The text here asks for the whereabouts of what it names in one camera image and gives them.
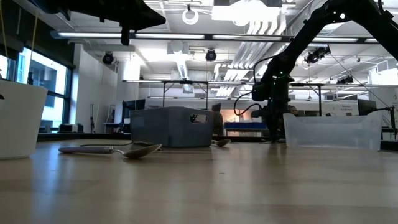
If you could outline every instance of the table surface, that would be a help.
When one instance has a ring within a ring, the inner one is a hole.
[[[0,161],[1,223],[397,223],[398,154],[230,144],[138,161],[38,143]]]

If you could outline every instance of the overhead lamp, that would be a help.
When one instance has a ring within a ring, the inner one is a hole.
[[[68,38],[120,38],[122,35],[117,33],[90,33],[90,32],[59,32],[58,35],[60,37],[68,37]]]
[[[272,35],[213,35],[214,40],[234,40],[234,41],[281,41],[282,37]]]
[[[137,39],[204,39],[203,34],[135,34]]]
[[[136,82],[136,83],[162,83],[162,80],[123,80],[123,82]]]
[[[354,82],[354,79],[352,76],[348,76],[346,78],[341,78],[339,80],[337,80],[336,84],[351,84]]]
[[[319,60],[323,59],[325,55],[330,54],[330,48],[327,47],[319,47],[312,52],[308,53],[308,56],[305,57],[304,61],[308,64],[317,63]]]
[[[174,5],[181,5],[181,4],[190,4],[191,6],[201,6],[203,3],[201,1],[152,1],[152,0],[144,0],[145,4],[174,4]]]
[[[294,0],[285,0],[282,3],[282,7],[296,7],[296,2]]]
[[[227,84],[227,85],[242,85],[245,82],[208,82],[209,84]]]
[[[378,41],[375,38],[368,38],[365,40],[365,43],[378,43]]]
[[[163,99],[162,96],[148,96],[148,99]],[[168,100],[205,100],[205,97],[171,97],[171,96],[165,96],[164,99]],[[236,100],[237,98],[230,98],[230,97],[211,97],[207,98],[207,100]],[[240,98],[239,100],[251,100],[250,98]]]
[[[111,65],[113,63],[113,52],[105,52],[105,56],[102,58],[102,62],[105,65]]]
[[[351,38],[351,37],[316,37],[313,39],[313,42],[348,42],[348,43],[355,43],[358,41],[358,38]]]
[[[209,49],[206,54],[206,61],[214,62],[217,59],[217,54],[214,49]]]

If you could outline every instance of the window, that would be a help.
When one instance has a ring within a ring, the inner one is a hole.
[[[72,71],[67,67],[24,48],[19,54],[17,82],[28,83],[29,73],[32,84],[48,89],[42,115],[41,127],[57,128],[69,120],[70,79]]]
[[[12,80],[14,76],[16,62],[0,55],[0,74],[2,78]]]
[[[62,124],[64,103],[65,100],[63,98],[48,95],[45,100],[40,126],[59,127]]]
[[[29,72],[32,72],[33,85],[44,87],[54,93],[65,94],[67,68],[24,48],[18,58],[17,82],[27,83]]]

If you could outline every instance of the spoon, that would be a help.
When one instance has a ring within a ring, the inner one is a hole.
[[[218,147],[223,147],[223,146],[231,143],[231,140],[230,139],[222,139],[222,140],[219,140],[219,141],[211,141],[211,143],[215,144]]]
[[[114,147],[61,147],[58,151],[62,153],[92,153],[92,154],[112,154],[114,152],[119,152],[123,156],[129,159],[138,159],[144,156],[147,156],[158,149],[160,149],[162,145],[153,145],[143,147],[141,149],[133,149],[130,148],[130,151],[124,152],[119,149],[115,149]]]

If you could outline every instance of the ceiling light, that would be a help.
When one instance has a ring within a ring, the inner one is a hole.
[[[206,98],[201,98],[201,97],[171,97],[171,96],[165,96],[165,99],[176,99],[176,100],[205,100]],[[148,96],[148,99],[163,99],[162,96]],[[207,100],[236,100],[236,98],[230,98],[230,97],[211,97],[207,98]],[[250,98],[240,98],[239,100],[251,100]]]
[[[227,84],[227,85],[241,85],[244,82],[208,82],[209,84]]]
[[[233,41],[281,41],[282,37],[271,35],[213,35],[214,40],[233,40]]]
[[[164,1],[152,1],[152,0],[145,0],[144,1],[145,4],[190,4],[191,6],[201,6],[202,2],[201,1],[168,1],[168,0],[164,0]]]
[[[174,97],[165,96],[165,99],[174,99]],[[162,96],[148,96],[148,99],[163,99]]]
[[[314,42],[349,42],[355,43],[358,41],[358,38],[349,38],[349,37],[316,37],[313,39]]]
[[[375,38],[368,38],[365,40],[365,43],[378,43],[378,41]]]
[[[193,12],[193,17],[191,19],[188,19],[188,17],[187,17],[187,13],[188,12]],[[197,10],[194,10],[194,9],[190,9],[190,10],[186,9],[182,13],[182,21],[184,21],[184,23],[186,23],[188,25],[196,24],[199,21],[199,12]]]
[[[214,62],[217,59],[217,54],[214,49],[209,49],[206,54],[206,61]]]
[[[120,38],[121,34],[117,33],[86,33],[86,32],[59,32],[60,37],[79,37],[79,38]]]
[[[304,61],[308,64],[317,63],[319,60],[323,59],[325,55],[330,54],[330,48],[327,47],[319,47],[314,51],[308,53],[308,56],[305,57]]]
[[[136,34],[138,39],[204,39],[201,34]]]
[[[136,82],[136,83],[162,83],[162,80],[123,80],[122,82]]]

